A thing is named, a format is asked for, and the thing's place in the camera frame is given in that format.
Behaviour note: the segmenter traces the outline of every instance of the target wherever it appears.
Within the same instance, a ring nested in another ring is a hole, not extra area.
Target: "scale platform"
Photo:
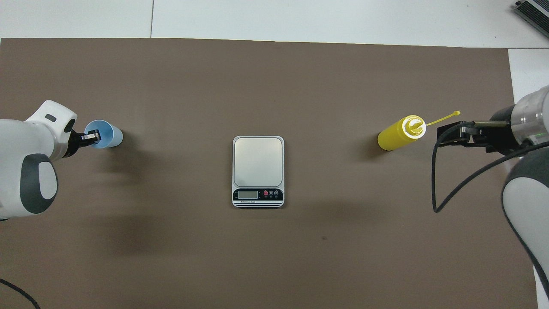
[[[233,140],[233,205],[278,208],[284,204],[284,140],[237,136]]]

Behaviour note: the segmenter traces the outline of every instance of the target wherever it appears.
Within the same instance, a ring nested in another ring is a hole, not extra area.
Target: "electronic device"
[[[239,208],[284,204],[284,140],[280,136],[237,136],[233,140],[232,201]]]
[[[515,2],[514,12],[546,37],[549,37],[549,0]]]

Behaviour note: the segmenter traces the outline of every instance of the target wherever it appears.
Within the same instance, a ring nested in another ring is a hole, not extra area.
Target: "white floor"
[[[514,2],[0,0],[0,38],[184,37],[502,47],[509,48],[517,101],[549,85],[549,38],[512,12]],[[541,307],[549,308],[546,299]]]

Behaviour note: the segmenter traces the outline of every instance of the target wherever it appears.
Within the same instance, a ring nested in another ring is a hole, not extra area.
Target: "yellow nozzle cap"
[[[421,117],[408,116],[405,120],[404,131],[412,136],[418,136],[423,133],[425,122]]]
[[[460,111],[454,111],[454,112],[451,113],[450,115],[448,115],[448,116],[446,116],[446,117],[442,117],[442,118],[440,118],[439,120],[435,120],[435,121],[433,121],[433,122],[430,122],[430,123],[428,123],[427,125],[432,125],[432,124],[435,124],[435,123],[439,123],[439,122],[441,122],[441,121],[443,121],[443,120],[446,120],[446,119],[448,119],[448,118],[450,118],[450,117],[457,116],[457,115],[460,115],[460,114],[461,114]]]

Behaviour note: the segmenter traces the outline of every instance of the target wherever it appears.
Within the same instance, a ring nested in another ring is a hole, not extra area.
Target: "brown surface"
[[[56,162],[52,207],[0,224],[0,277],[43,308],[535,307],[505,167],[434,214],[435,130],[390,153],[375,140],[408,114],[512,104],[505,49],[3,39],[0,117],[46,99],[125,139]],[[237,135],[285,139],[283,209],[232,206]],[[443,148],[440,195],[496,157]]]

